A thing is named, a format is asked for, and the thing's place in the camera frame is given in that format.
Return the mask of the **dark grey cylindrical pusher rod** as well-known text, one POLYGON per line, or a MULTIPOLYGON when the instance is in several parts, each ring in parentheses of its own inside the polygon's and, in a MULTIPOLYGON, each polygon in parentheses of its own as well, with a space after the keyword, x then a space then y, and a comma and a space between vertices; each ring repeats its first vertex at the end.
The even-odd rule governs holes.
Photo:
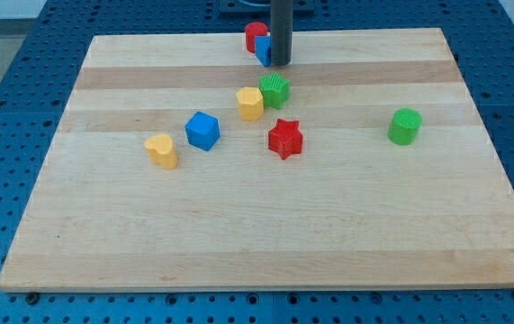
POLYGON ((270 1, 271 61, 286 66, 292 59, 293 1, 270 1))

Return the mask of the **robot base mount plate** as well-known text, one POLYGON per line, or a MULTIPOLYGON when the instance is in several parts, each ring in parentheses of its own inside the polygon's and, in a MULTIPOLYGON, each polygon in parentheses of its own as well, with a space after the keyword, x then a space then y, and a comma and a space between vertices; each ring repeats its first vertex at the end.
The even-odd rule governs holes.
MULTIPOLYGON (((311 14, 315 9, 315 0, 293 0, 296 14, 311 14)), ((270 1, 261 0, 216 0, 215 5, 221 14, 269 14, 270 1)))

